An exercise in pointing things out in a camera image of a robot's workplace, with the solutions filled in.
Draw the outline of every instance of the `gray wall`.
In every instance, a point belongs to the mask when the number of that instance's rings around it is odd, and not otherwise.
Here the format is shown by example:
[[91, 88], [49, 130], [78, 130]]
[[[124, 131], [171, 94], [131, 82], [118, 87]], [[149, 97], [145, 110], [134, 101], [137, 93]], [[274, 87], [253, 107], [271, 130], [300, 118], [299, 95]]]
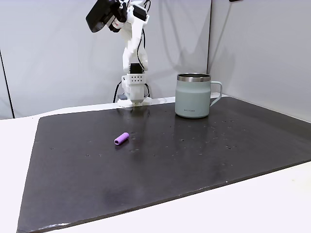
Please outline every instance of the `gray wall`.
[[[124, 41], [107, 27], [91, 33], [85, 17], [95, 2], [0, 1], [0, 44], [17, 117], [112, 102], [124, 75]], [[174, 96], [177, 73], [206, 72], [210, 0], [153, 0], [150, 16], [152, 97]]]
[[212, 1], [208, 71], [228, 95], [311, 121], [311, 1]]
[[0, 120], [13, 118], [0, 58]]

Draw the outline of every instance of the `black table mat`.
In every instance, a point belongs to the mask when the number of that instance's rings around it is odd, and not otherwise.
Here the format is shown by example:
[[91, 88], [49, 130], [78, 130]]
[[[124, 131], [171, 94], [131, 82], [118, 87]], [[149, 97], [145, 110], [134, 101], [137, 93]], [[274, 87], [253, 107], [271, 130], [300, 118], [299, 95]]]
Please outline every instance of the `black table mat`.
[[[130, 139], [114, 145], [123, 132]], [[311, 159], [311, 124], [222, 98], [204, 119], [174, 103], [40, 119], [18, 233], [74, 226]]]

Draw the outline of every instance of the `purple cylinder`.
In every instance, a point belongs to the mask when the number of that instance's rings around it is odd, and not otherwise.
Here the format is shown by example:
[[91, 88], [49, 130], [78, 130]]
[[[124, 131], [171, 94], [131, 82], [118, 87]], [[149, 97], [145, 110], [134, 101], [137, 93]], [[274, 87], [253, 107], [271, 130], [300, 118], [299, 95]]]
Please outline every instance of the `purple cylinder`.
[[120, 135], [118, 138], [115, 139], [115, 144], [121, 145], [125, 140], [128, 139], [130, 135], [128, 133], [123, 133], [122, 135]]

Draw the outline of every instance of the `mug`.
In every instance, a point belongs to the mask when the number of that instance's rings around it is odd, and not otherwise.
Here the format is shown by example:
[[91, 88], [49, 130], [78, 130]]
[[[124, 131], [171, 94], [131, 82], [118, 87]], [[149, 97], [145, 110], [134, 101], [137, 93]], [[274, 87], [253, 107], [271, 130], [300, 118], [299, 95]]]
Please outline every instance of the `mug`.
[[[220, 96], [210, 104], [210, 85], [220, 85]], [[221, 82], [211, 81], [210, 75], [186, 73], [177, 75], [175, 112], [186, 118], [203, 118], [209, 115], [209, 107], [223, 94]]]

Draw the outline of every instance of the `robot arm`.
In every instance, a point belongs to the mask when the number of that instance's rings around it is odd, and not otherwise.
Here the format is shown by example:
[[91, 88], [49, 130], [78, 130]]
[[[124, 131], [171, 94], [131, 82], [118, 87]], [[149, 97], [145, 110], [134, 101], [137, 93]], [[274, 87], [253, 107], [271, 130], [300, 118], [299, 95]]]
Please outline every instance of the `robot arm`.
[[[144, 46], [140, 46], [143, 28], [149, 20], [148, 11], [143, 7], [144, 1], [97, 0], [86, 17], [92, 32], [98, 32], [107, 24], [111, 31], [121, 32], [125, 40], [123, 70], [127, 75], [122, 76], [121, 79], [125, 97], [118, 101], [119, 106], [122, 107], [151, 104], [151, 98], [144, 96], [148, 58]], [[130, 62], [135, 53], [139, 64]]]
[[[98, 32], [106, 24], [112, 32], [121, 34], [126, 46], [123, 54], [123, 70], [128, 73], [130, 60], [136, 53], [140, 43], [142, 29], [147, 25], [149, 15], [142, 7], [141, 0], [97, 0], [94, 7], [86, 17], [92, 32]], [[147, 53], [143, 46], [139, 47], [138, 55], [143, 70], [148, 70]]]

